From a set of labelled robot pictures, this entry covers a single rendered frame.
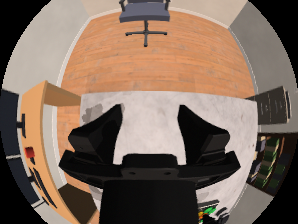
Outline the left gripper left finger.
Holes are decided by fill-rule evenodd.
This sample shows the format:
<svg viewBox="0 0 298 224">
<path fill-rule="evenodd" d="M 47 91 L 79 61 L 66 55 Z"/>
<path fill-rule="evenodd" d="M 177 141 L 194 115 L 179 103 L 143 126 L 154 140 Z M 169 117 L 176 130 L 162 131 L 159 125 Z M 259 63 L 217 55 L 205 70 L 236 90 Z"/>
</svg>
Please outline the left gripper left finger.
<svg viewBox="0 0 298 224">
<path fill-rule="evenodd" d="M 72 129 L 68 141 L 74 149 L 74 159 L 90 164 L 97 164 L 97 161 L 113 164 L 121 124 L 121 104 L 116 104 L 96 120 Z"/>
</svg>

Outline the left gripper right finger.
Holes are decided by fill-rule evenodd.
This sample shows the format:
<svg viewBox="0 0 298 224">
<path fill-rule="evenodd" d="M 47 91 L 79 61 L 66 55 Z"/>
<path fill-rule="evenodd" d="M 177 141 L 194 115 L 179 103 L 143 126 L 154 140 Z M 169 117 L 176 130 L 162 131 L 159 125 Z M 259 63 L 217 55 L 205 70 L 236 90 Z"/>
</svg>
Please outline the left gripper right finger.
<svg viewBox="0 0 298 224">
<path fill-rule="evenodd" d="M 226 159 L 225 147 L 230 140 L 226 129 L 208 123 L 182 104 L 177 121 L 184 139 L 186 164 L 208 165 Z"/>
</svg>

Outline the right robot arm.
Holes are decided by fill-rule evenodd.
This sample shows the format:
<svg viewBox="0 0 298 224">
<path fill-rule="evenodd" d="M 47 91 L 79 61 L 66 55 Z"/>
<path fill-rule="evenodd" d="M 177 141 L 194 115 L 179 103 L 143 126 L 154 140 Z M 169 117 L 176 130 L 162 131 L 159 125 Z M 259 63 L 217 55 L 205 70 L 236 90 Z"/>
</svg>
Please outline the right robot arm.
<svg viewBox="0 0 298 224">
<path fill-rule="evenodd" d="M 221 214 L 221 216 L 218 217 L 218 220 L 217 220 L 216 224 L 225 224 L 225 222 L 227 220 L 229 220 L 229 216 L 230 216 L 229 213 L 223 213 L 223 214 Z"/>
</svg>

